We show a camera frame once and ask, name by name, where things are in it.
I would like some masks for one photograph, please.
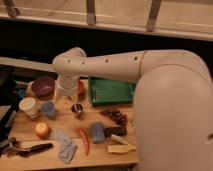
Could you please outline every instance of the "black wall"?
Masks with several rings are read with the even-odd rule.
[[[51,63],[72,47],[88,56],[147,49],[186,49],[201,56],[213,75],[213,42],[0,20],[0,56]]]

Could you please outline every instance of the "gray cloth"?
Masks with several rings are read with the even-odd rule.
[[[61,129],[54,129],[51,137],[60,143],[58,157],[65,164],[69,164],[76,152],[76,143]]]

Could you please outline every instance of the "blue sponge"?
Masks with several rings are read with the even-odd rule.
[[[102,122],[92,123],[92,136],[93,136],[94,144],[104,142],[105,134],[104,134],[104,126]]]

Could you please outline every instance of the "cup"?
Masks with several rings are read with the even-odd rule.
[[[38,107],[36,105],[36,100],[33,97],[23,98],[19,103],[19,109],[26,113],[31,119],[38,116]]]
[[[48,116],[49,118],[53,118],[55,116],[55,105],[51,101],[44,102],[40,108],[41,112]]]

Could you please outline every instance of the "black handle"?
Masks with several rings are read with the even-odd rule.
[[[39,153],[39,152],[48,150],[52,147],[53,147],[52,143],[34,145],[29,148],[30,149],[29,151],[20,151],[18,154],[22,157],[27,157],[33,153]]]
[[[30,152],[40,152],[53,147],[52,143],[34,145],[30,148]]]

